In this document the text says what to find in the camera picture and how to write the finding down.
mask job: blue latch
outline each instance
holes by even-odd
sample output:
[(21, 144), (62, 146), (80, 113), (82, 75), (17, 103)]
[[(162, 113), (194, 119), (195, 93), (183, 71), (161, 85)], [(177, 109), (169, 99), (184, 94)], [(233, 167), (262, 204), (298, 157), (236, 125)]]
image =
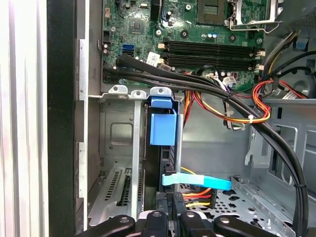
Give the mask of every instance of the blue latch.
[(192, 175), (186, 173), (175, 173), (172, 175), (162, 175), (162, 185), (168, 186), (172, 184), (192, 184), (206, 188), (230, 190), (231, 181), (214, 178), (205, 175)]
[(172, 109), (171, 98), (152, 96), (152, 107), (163, 108), (163, 109)]
[(176, 140), (177, 113), (170, 97), (151, 97), (153, 108), (171, 109), (171, 114), (152, 114), (150, 145), (174, 146)]

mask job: black ram slot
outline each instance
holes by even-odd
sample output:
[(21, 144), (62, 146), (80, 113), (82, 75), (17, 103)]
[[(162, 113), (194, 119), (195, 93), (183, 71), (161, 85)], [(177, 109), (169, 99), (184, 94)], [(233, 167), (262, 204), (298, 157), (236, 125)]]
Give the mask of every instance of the black ram slot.
[(190, 68), (201, 68), (206, 64), (211, 64), (219, 67), (219, 69), (225, 70), (236, 70), (236, 71), (248, 71), (253, 70), (256, 61), (242, 61), (242, 60), (231, 60), (231, 59), (218, 59), (209, 57), (195, 57), (195, 56), (180, 56), (170, 55), (168, 65), (172, 67), (190, 67)]
[(222, 45), (210, 43), (193, 43), (164, 40), (167, 49), (171, 53), (217, 55), (238, 58), (252, 58), (257, 52), (256, 48), (235, 45)]

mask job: light blue sata cable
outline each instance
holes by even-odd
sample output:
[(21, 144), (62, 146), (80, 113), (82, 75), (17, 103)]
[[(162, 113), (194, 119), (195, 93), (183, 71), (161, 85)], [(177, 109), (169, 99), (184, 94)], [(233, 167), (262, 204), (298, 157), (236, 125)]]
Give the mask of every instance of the light blue sata cable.
[(162, 185), (168, 186), (172, 184), (193, 184), (206, 188), (230, 190), (231, 181), (214, 178), (205, 175), (193, 175), (186, 173), (175, 173), (172, 175), (162, 175)]

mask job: blue sata port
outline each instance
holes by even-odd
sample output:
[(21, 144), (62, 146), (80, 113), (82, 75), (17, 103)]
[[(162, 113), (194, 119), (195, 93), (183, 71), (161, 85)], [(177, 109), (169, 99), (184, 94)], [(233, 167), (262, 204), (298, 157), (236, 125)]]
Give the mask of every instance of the blue sata port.
[(123, 44), (122, 51), (134, 51), (135, 46), (133, 44)]

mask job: motherboard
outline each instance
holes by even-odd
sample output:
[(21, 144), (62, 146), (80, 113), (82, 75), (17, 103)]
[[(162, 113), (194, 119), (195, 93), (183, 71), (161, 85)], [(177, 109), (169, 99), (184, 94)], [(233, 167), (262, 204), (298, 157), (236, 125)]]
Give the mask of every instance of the motherboard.
[[(205, 64), (234, 76), (234, 87), (254, 83), (260, 31), (230, 31), (225, 25), (231, 0), (104, 0), (103, 62), (115, 66), (126, 53), (146, 62), (149, 53), (173, 71), (192, 72)], [(242, 19), (262, 20), (267, 0), (244, 0)], [(103, 78), (104, 83), (141, 85), (125, 79)]]

